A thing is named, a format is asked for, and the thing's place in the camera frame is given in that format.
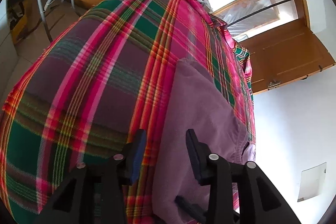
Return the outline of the pink plaid bed sheet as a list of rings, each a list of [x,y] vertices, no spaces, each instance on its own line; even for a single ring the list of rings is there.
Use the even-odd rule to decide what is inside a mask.
[[[256,142],[252,66],[226,23],[197,0],[105,0],[45,49],[1,114],[1,200],[33,223],[79,162],[100,164],[142,128],[139,182],[125,187],[129,223],[155,223],[152,183],[177,61],[194,60]]]

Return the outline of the wooden door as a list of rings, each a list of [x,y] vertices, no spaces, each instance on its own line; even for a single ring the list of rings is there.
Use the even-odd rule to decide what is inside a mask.
[[[332,55],[302,19],[240,44],[250,53],[253,94],[306,79],[335,65]]]

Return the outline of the purple fleece garment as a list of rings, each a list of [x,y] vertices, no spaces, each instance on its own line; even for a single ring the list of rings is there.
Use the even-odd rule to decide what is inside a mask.
[[[248,139],[246,125],[236,118],[205,67],[196,61],[178,60],[152,190],[153,212],[165,223],[192,220],[177,207],[176,196],[203,209],[209,204],[209,186],[200,186],[192,171],[186,147],[188,129],[229,162],[255,160],[255,145]]]

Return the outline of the plastic door curtain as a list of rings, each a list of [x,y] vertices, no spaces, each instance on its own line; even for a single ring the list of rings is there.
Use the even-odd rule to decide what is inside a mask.
[[[249,39],[262,32],[298,19],[294,0],[244,0],[217,15],[228,26],[237,41]]]

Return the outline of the white wall panel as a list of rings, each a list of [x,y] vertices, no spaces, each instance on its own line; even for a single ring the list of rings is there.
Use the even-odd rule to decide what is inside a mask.
[[[297,202],[305,201],[321,194],[325,183],[327,162],[301,172]]]

